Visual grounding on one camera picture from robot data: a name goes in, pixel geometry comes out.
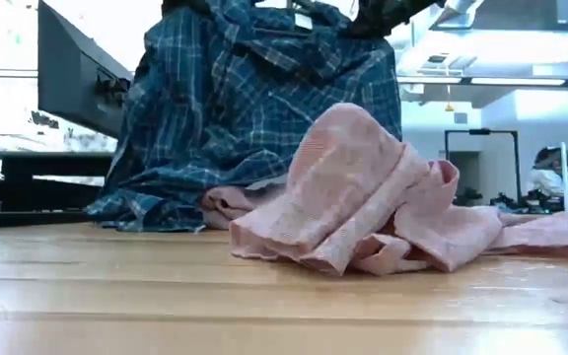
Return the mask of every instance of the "computer monitor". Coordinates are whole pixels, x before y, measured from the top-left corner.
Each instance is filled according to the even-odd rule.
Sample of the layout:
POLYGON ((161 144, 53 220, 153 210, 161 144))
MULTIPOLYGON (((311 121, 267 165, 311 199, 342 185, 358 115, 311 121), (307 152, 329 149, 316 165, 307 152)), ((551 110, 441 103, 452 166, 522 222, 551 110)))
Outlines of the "computer monitor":
POLYGON ((38 2, 38 109, 117 138, 122 109, 98 82, 132 74, 44 1, 38 2))

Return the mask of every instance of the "black stand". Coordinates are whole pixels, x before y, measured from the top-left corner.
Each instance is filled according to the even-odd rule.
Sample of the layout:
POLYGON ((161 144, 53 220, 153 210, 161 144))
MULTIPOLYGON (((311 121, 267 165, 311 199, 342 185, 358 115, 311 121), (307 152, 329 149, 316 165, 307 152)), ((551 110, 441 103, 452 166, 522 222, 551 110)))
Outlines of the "black stand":
POLYGON ((111 159, 111 153, 0 152, 0 227, 91 221, 83 209, 99 187, 35 177, 104 177, 111 159))
POLYGON ((449 151, 449 135, 451 133, 467 133, 469 135, 490 135, 490 134, 512 134, 514 141, 514 168, 517 181, 517 201, 521 201, 523 194, 521 193, 521 168, 519 163, 519 132, 515 130, 496 130, 489 128, 479 129, 448 129, 444 131, 444 151, 446 152, 446 160, 450 160, 451 152, 449 151))

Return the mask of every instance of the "person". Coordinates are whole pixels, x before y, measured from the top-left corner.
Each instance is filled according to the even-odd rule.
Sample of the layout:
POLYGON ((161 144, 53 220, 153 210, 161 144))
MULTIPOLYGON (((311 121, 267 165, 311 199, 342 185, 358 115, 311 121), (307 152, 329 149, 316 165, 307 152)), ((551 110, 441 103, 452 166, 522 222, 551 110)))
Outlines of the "person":
POLYGON ((545 147, 536 154, 530 171, 528 191, 539 190, 549 197, 564 196, 560 148, 545 147))

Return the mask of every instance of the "desk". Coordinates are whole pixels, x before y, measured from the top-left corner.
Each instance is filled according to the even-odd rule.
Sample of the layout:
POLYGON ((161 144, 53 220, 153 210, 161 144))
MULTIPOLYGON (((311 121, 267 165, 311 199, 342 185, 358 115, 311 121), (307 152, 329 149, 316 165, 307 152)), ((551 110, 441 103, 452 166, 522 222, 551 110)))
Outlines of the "desk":
POLYGON ((568 354, 568 260, 334 279, 226 232, 0 229, 0 354, 568 354))
POLYGON ((94 201, 97 186, 38 179, 40 176, 103 177, 111 153, 0 152, 3 212, 81 209, 94 201))

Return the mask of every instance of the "doorway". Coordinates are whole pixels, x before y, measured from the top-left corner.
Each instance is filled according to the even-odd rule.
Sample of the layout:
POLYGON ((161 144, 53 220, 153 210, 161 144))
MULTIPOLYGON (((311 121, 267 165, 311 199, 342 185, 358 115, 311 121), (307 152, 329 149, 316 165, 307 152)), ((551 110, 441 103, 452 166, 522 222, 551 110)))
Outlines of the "doorway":
MULTIPOLYGON (((444 159, 446 154, 440 152, 440 156, 444 159)), ((464 194, 466 189, 474 189, 477 192, 480 186, 479 176, 479 153, 478 152, 450 152, 450 161, 460 171, 460 181, 458 183, 457 195, 464 194)), ((472 201, 474 205, 484 204, 482 199, 472 201)))

